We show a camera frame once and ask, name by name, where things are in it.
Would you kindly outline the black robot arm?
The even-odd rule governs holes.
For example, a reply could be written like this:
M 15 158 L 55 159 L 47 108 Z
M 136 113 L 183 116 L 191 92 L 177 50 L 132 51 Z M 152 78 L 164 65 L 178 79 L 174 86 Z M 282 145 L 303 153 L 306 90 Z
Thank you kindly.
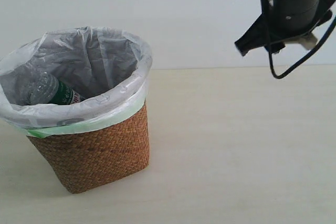
M 273 54 L 286 44 L 300 44 L 311 50 L 318 43 L 312 32 L 331 19 L 334 3 L 335 0 L 260 0 L 260 16 L 235 41 L 235 46 L 242 56 L 268 45 Z

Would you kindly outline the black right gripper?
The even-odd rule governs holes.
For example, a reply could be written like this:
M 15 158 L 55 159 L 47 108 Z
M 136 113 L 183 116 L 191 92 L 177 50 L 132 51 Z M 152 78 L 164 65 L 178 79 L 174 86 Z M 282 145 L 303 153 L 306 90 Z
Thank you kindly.
M 267 19 L 261 14 L 248 30 L 235 41 L 235 47 L 241 56 L 246 56 L 251 50 L 262 48 L 270 53 L 279 52 L 286 44 L 299 44 L 306 50 L 313 49 L 318 39 L 313 30 L 331 19 L 331 14 L 324 14 L 310 30 L 307 28 L 299 31 L 285 31 L 275 25 L 268 25 Z

